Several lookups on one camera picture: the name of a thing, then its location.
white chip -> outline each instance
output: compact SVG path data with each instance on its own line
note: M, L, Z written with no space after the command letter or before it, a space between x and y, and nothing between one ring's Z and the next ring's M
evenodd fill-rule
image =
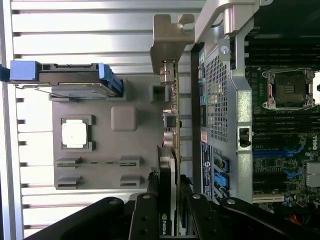
M62 124L62 143L67 148L83 148L87 144L87 125L83 122Z

perforated metal panel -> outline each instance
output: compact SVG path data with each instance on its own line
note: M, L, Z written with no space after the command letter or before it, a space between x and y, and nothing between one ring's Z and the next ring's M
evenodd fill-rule
M209 137L227 142L227 66L216 56L205 69Z

label sticker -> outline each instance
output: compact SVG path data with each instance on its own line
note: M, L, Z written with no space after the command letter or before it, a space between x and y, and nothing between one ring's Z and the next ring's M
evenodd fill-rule
M208 142L208 133L206 131L201 131L201 141L205 143Z
M212 158L211 146L205 142L201 143L201 158L202 158L202 193L212 197Z

ribbed metal wall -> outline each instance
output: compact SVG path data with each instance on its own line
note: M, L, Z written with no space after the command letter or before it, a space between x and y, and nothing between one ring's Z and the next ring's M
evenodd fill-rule
M146 75L153 73L149 47L153 43L154 14L171 14L173 21L183 13L194 13L197 17L205 1L23 0L12 1L11 9L8 0L3 2L7 62L13 58L58 64L103 62L110 64L117 74ZM189 50L187 46L179 65L183 82L180 91L185 94L191 92ZM17 158L20 161L20 169L13 171L20 171L25 237L101 198L111 195L128 199L132 191L55 190L51 102L47 94L34 90L17 90L16 98L20 146L19 156L12 161ZM182 102L185 102L182 112L191 114L191 99L184 98ZM183 131L189 135L191 120L185 123L189 129ZM190 144L191 141L184 144L184 157L192 155Z

gray plastic panel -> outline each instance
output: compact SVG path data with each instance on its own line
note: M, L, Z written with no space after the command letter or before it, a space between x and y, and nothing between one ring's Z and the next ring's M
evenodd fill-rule
M81 176L77 189L120 189L147 188L147 178L151 168L157 166L157 145L164 137L163 109L170 109L170 103L150 103L150 87L159 83L158 76L127 76L130 101L110 102L108 100L82 100L79 103L52 102L53 109L53 156L54 182L57 189L61 177ZM137 130L116 132L111 128L111 108L113 106L133 106L137 110ZM61 150L61 118L72 115L95 116L91 128L92 140L96 148L92 152L67 152ZM131 156L137 166L123 166ZM57 167L59 159L81 158L76 169L64 170ZM134 176L136 183L126 186L126 176Z

